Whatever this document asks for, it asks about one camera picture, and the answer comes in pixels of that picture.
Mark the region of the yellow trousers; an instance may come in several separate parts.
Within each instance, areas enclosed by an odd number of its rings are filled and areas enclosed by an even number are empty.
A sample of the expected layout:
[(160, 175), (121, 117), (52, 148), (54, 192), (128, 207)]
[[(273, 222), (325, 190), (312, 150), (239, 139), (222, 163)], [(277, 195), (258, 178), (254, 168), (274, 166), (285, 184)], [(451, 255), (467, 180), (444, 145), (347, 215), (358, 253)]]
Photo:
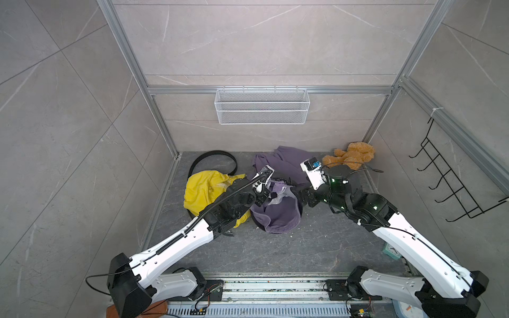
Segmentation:
[[(222, 199), (222, 195), (227, 192), (227, 189), (234, 184), (236, 180), (246, 178), (246, 174), (238, 174), (229, 176), (217, 170), (204, 170), (202, 172), (191, 175), (186, 184), (184, 194), (184, 208), (187, 209), (194, 217), (198, 217), (200, 213), (209, 205), (214, 204), (218, 198)], [(216, 227), (220, 221), (217, 218), (229, 217), (228, 204), (230, 201), (224, 201), (218, 205), (216, 209), (209, 212), (204, 219), (212, 227)], [(234, 228), (238, 228), (241, 224), (247, 222), (251, 216), (251, 211), (247, 207), (242, 211), (241, 216), (237, 217), (237, 212), (233, 212)]]

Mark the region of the purple garment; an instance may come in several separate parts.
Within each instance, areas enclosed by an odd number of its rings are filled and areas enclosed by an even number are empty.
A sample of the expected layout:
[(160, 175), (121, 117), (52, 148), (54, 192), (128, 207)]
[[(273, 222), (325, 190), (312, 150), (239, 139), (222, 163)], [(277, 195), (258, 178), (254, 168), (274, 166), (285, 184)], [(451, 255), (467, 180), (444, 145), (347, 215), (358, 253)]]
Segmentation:
[(274, 169), (268, 183), (269, 199), (260, 207), (258, 205), (251, 207), (254, 221), (267, 233), (287, 233), (300, 224), (303, 206), (292, 190), (310, 185), (300, 164), (312, 156), (308, 151), (285, 146), (279, 146), (273, 152), (261, 152), (254, 156), (253, 168), (257, 172), (265, 166)]

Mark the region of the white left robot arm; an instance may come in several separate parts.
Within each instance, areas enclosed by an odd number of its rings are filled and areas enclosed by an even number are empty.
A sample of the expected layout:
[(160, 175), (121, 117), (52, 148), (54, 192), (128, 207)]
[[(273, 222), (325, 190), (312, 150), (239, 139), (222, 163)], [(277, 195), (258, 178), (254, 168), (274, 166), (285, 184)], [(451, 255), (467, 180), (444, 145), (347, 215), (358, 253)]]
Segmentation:
[(168, 298), (198, 299), (206, 280), (197, 268), (164, 277), (164, 272), (193, 250), (232, 229), (253, 205), (262, 205), (274, 170), (265, 166), (252, 179), (235, 180), (225, 193), (202, 210), (185, 227), (157, 245), (131, 257), (112, 258), (107, 292), (119, 317), (138, 317), (156, 302)]

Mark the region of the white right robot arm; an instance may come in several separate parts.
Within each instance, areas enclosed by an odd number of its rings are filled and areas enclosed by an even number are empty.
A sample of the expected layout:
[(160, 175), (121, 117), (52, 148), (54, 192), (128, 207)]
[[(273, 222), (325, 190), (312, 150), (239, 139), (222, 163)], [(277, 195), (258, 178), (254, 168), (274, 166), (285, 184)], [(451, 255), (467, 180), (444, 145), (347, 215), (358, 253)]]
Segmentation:
[(397, 207), (378, 193), (364, 192), (349, 177), (347, 166), (324, 167), (316, 158), (301, 163), (310, 181), (302, 190), (305, 204), (326, 204), (333, 213), (373, 233), (393, 247), (419, 272), (403, 277), (358, 266), (345, 283), (354, 299), (380, 296), (421, 309), (428, 317), (476, 317), (489, 279), (481, 271), (457, 264), (420, 234)]

